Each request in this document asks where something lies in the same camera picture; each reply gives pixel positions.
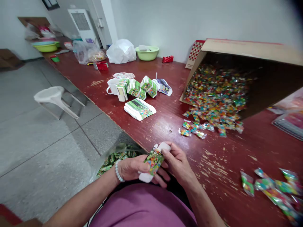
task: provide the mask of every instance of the red table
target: red table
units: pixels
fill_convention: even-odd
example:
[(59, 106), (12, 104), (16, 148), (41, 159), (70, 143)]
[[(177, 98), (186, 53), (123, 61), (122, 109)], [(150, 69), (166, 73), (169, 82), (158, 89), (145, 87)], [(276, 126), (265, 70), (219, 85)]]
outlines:
[[(98, 71), (93, 66), (80, 65), (73, 53), (58, 55), (60, 62), (46, 60), (106, 115), (118, 124), (142, 148), (149, 151), (155, 143), (174, 141), (187, 154), (189, 163), (199, 182), (217, 208), (220, 216), (230, 226), (290, 226), (281, 210), (265, 194), (255, 192), (248, 196), (242, 188), (240, 170), (258, 178), (254, 169), (261, 167), (273, 179), (285, 181), (279, 167), (290, 169), (303, 179), (303, 143), (271, 124), (276, 115), (264, 110), (244, 120), (244, 132), (229, 131), (227, 138), (217, 132), (207, 131), (205, 140), (195, 135), (178, 134), (189, 105), (179, 101), (190, 72), (182, 63), (163, 64), (154, 61), (137, 61), (110, 64), (109, 71)], [(145, 75), (165, 79), (173, 89), (168, 97), (159, 93), (154, 99), (147, 95), (146, 102), (157, 113), (139, 122), (123, 110), (124, 102), (106, 93), (107, 81), (114, 73), (134, 73), (140, 81)]]

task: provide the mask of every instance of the purple shirt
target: purple shirt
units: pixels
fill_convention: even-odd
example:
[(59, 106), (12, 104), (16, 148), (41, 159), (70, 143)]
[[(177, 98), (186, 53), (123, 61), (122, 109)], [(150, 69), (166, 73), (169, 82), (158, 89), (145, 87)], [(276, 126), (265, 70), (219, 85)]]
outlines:
[(90, 227), (197, 226), (194, 214), (174, 194), (158, 186), (132, 184), (115, 192)]

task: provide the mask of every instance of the plastic stool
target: plastic stool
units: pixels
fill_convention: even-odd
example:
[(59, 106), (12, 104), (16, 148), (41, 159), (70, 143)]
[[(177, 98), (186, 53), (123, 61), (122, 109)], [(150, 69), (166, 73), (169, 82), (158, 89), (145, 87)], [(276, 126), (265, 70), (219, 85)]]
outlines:
[(75, 96), (73, 96), (70, 92), (68, 92), (65, 88), (57, 86), (57, 87), (50, 87), (48, 89), (44, 89), (42, 91), (39, 91), (37, 94), (34, 95), (34, 99), (36, 102), (38, 102), (41, 106), (43, 106), (48, 112), (51, 113), (55, 118), (60, 120), (60, 118), (55, 115), (51, 110), (45, 106), (44, 103), (50, 102), (53, 104), (56, 104), (59, 106), (62, 110), (67, 112), (70, 116), (72, 116), (75, 119), (78, 119), (79, 117), (71, 111), (68, 107), (70, 107), (66, 101), (63, 100), (62, 95), (64, 93), (70, 94), (78, 103), (85, 106), (83, 103), (81, 103)]

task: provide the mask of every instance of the white cup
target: white cup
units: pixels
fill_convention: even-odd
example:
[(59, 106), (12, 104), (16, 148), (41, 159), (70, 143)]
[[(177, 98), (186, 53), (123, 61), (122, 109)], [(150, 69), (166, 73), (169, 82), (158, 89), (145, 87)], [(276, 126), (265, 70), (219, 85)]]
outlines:
[(110, 80), (107, 82), (108, 88), (106, 89), (106, 92), (107, 92), (109, 95), (111, 95), (111, 94), (117, 95), (117, 94), (118, 94), (118, 90), (117, 90), (116, 85), (119, 83), (119, 81), (120, 81), (119, 79), (114, 78), (114, 79), (110, 79)]

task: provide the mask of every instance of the person's right hand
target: person's right hand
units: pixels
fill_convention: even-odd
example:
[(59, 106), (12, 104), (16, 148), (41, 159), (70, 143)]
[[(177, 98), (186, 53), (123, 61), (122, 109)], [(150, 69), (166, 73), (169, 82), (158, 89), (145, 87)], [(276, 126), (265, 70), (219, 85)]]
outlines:
[(186, 154), (175, 143), (166, 142), (171, 151), (162, 149), (162, 154), (169, 166), (169, 170), (176, 177), (177, 181), (182, 187), (196, 183), (198, 180), (192, 171)]

